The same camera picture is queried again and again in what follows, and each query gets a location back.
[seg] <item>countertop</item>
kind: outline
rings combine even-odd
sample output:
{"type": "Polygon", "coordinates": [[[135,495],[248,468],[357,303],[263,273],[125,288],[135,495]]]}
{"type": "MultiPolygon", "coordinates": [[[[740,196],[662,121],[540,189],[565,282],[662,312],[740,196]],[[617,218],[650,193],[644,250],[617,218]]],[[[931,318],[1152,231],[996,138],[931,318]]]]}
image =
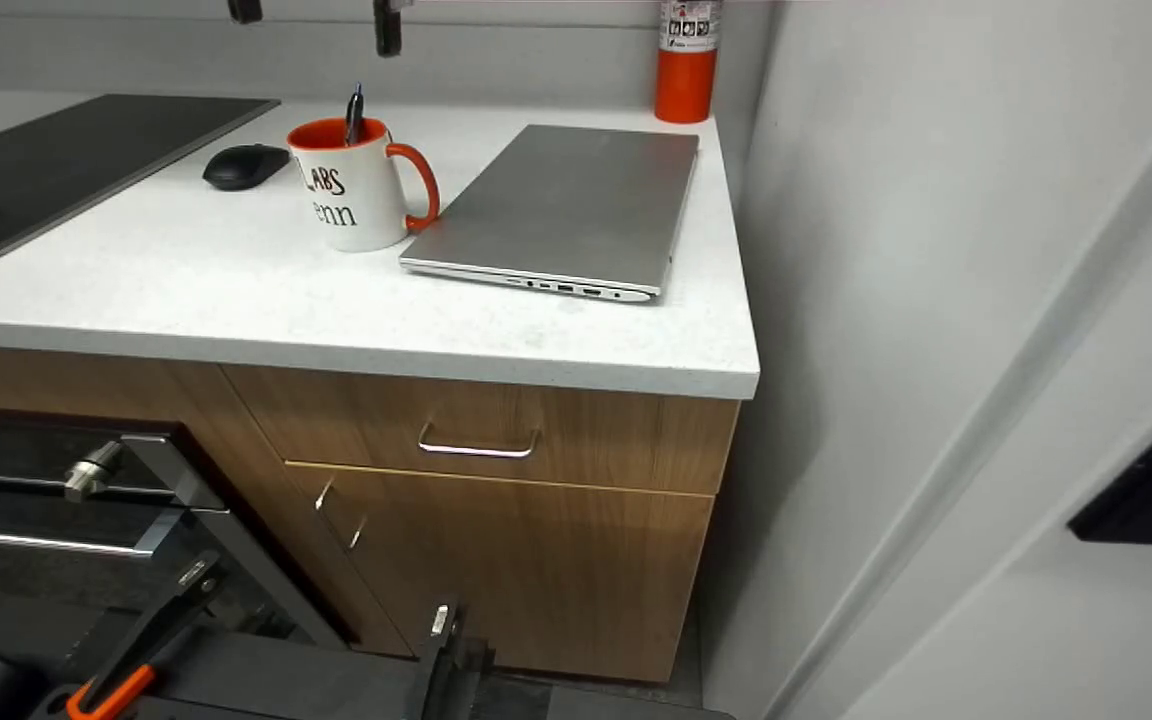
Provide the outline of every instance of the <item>countertop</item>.
{"type": "MultiPolygon", "coordinates": [[[[0,92],[0,129],[84,94],[0,92]]],[[[0,347],[554,384],[750,401],[759,360],[718,125],[652,113],[372,105],[458,201],[523,125],[696,133],[662,303],[600,303],[411,277],[400,247],[335,250],[287,163],[257,193],[201,173],[230,143],[284,143],[339,105],[280,105],[130,193],[0,256],[0,347]]]]}

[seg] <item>laptop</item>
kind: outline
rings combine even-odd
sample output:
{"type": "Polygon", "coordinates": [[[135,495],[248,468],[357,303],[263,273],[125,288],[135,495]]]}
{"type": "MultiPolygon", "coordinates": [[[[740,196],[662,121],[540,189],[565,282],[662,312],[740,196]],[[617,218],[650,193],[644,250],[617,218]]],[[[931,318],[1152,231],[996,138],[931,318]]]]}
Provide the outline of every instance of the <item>laptop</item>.
{"type": "Polygon", "coordinates": [[[655,303],[696,143],[530,125],[400,265],[419,277],[655,303]]]}

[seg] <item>wooden cabinet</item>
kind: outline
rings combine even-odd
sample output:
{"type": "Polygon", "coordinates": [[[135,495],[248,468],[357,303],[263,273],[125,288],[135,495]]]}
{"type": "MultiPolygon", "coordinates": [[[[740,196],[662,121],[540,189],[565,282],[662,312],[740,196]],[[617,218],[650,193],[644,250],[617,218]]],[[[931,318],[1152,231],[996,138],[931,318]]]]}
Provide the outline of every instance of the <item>wooden cabinet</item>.
{"type": "Polygon", "coordinates": [[[458,596],[508,666],[670,678],[740,404],[0,353],[0,408],[184,425],[372,653],[458,596]]]}

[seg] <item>red fire extinguisher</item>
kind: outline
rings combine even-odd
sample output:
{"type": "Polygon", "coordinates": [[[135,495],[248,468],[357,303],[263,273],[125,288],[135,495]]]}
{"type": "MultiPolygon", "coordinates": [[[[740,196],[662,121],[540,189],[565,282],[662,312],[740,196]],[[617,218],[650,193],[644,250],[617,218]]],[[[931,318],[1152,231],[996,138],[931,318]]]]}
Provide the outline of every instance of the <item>red fire extinguisher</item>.
{"type": "Polygon", "coordinates": [[[696,125],[711,105],[719,0],[664,0],[655,52],[655,117],[696,125]]]}

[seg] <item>mug handle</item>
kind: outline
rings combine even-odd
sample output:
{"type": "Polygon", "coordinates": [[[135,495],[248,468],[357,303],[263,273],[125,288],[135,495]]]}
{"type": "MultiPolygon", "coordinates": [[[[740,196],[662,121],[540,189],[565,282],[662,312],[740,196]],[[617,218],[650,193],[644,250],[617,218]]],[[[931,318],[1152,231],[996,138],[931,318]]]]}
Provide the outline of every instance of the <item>mug handle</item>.
{"type": "Polygon", "coordinates": [[[408,237],[416,237],[443,216],[439,181],[434,175],[434,163],[411,143],[389,143],[389,156],[408,158],[423,181],[429,208],[423,208],[423,216],[408,216],[408,237]]]}

